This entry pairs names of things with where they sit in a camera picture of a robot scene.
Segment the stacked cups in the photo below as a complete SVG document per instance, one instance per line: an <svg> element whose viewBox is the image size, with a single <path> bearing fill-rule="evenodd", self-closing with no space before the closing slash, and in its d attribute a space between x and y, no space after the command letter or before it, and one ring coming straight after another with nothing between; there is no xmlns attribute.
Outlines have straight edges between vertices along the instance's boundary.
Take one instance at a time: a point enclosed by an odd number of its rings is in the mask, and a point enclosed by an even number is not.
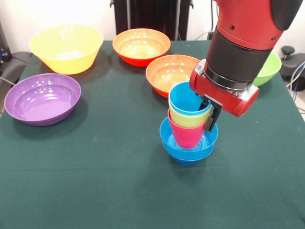
<svg viewBox="0 0 305 229"><path fill-rule="evenodd" d="M173 87L169 93L168 119L173 137L181 148L195 148L203 138L204 127L212 108L209 103L199 110L203 99L183 82Z"/></svg>

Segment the pink cup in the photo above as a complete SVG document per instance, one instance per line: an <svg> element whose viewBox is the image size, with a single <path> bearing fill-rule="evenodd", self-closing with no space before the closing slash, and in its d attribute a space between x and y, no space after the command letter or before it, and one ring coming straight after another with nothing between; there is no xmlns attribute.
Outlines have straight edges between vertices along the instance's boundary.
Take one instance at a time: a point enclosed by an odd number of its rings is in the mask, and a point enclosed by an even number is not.
<svg viewBox="0 0 305 229"><path fill-rule="evenodd" d="M168 109L167 116L173 131L173 137L178 146L184 149L195 148L202 139L205 123L195 128L184 128L176 125L172 121L170 109Z"/></svg>

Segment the red robot arm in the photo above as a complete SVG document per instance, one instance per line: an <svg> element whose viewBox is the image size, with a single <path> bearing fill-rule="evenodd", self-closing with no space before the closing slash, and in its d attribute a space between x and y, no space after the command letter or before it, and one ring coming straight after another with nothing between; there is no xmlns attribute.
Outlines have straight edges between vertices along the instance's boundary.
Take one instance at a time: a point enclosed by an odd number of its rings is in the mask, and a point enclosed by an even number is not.
<svg viewBox="0 0 305 229"><path fill-rule="evenodd" d="M219 20L205 60L194 69L190 87L211 102L212 130L220 109L239 117L258 96L252 85L303 0L216 0Z"/></svg>

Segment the bowl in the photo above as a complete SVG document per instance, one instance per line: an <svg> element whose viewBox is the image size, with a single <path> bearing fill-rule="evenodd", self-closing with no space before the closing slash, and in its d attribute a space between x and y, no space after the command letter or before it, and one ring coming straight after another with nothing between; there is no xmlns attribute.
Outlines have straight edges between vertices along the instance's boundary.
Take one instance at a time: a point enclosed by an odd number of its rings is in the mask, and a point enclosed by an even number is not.
<svg viewBox="0 0 305 229"><path fill-rule="evenodd" d="M173 160L181 165L190 166L197 164L212 152L218 138L218 127L215 124L211 132L205 131L201 141L193 149L182 149L177 145L168 117L163 120L160 126L160 136L165 150Z"/></svg>
<svg viewBox="0 0 305 229"><path fill-rule="evenodd" d="M93 27L65 24L37 33L30 50L54 72L72 75L91 67L103 40Z"/></svg>
<svg viewBox="0 0 305 229"><path fill-rule="evenodd" d="M29 125L53 125L66 118L81 96L73 78L56 73L39 74L20 81L5 96L7 113Z"/></svg>
<svg viewBox="0 0 305 229"><path fill-rule="evenodd" d="M189 115L183 115L177 112L176 110L174 110L171 103L169 103L169 107L170 107L170 114L172 121L176 125L184 128L195 128L205 123L210 115L210 110L212 108L212 106L209 105L209 108L205 113L200 115L189 116Z"/></svg>
<svg viewBox="0 0 305 229"><path fill-rule="evenodd" d="M132 29L118 34L112 46L127 63L146 67L154 59L167 53L171 41L164 33L157 30Z"/></svg>
<svg viewBox="0 0 305 229"><path fill-rule="evenodd" d="M190 88L189 82L177 84L171 89L168 96L168 103L172 109L187 116L202 115L211 109L209 103L204 109L199 110L202 101L203 98Z"/></svg>
<svg viewBox="0 0 305 229"><path fill-rule="evenodd" d="M152 61L146 68L146 79L157 93L168 98L178 83L189 81L199 60L185 55L167 55Z"/></svg>
<svg viewBox="0 0 305 229"><path fill-rule="evenodd" d="M254 79L253 84L257 87L265 84L274 77L274 75L281 69L281 59L275 54L271 53L265 61L262 69L257 77Z"/></svg>

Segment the cable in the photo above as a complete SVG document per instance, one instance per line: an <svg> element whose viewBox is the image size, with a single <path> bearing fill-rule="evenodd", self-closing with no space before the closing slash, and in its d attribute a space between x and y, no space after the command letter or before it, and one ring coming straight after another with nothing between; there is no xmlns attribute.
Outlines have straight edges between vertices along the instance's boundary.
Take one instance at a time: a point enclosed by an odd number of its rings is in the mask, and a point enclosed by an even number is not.
<svg viewBox="0 0 305 229"><path fill-rule="evenodd" d="M5 82L7 82L7 83L9 83L9 84L11 84L11 85L13 85L13 86L15 86L15 84L14 84L13 82L11 82L11 81L9 81L9 80L7 80L7 79L4 79L4 78L0 77L0 80L3 80L3 81L5 81Z"/></svg>
<svg viewBox="0 0 305 229"><path fill-rule="evenodd" d="M26 63L26 64L28 64L26 61L24 61L24 60L22 60L22 59L20 59L20 58L18 58L18 57L12 56L12 58L13 58L13 59L16 59L16 60L19 60L19 61L21 61L21 62L24 62L24 63Z"/></svg>
<svg viewBox="0 0 305 229"><path fill-rule="evenodd" d="M295 69L295 71L292 73L292 76L291 76L291 81L289 84L286 85L286 87L289 87L290 86L290 90L292 91L292 84L299 78L299 76L301 75L302 71L304 70L305 68L305 60L302 61Z"/></svg>
<svg viewBox="0 0 305 229"><path fill-rule="evenodd" d="M294 89L294 96L293 96L293 99L294 99L294 101L296 100L296 95L297 95L297 85L298 85L298 83L299 83L299 79L300 78L298 78L297 79L297 81L295 82L295 89Z"/></svg>
<svg viewBox="0 0 305 229"><path fill-rule="evenodd" d="M195 39L195 41L196 40L198 40L200 37L202 37L203 35L205 35L205 34L207 34L207 33L210 33L210 32L213 32L213 31L208 31L208 32L204 32L203 34L200 34L196 39Z"/></svg>
<svg viewBox="0 0 305 229"><path fill-rule="evenodd" d="M213 31L214 29L214 18L213 18L213 0L211 0L211 20L212 20L212 26L211 26L211 30Z"/></svg>

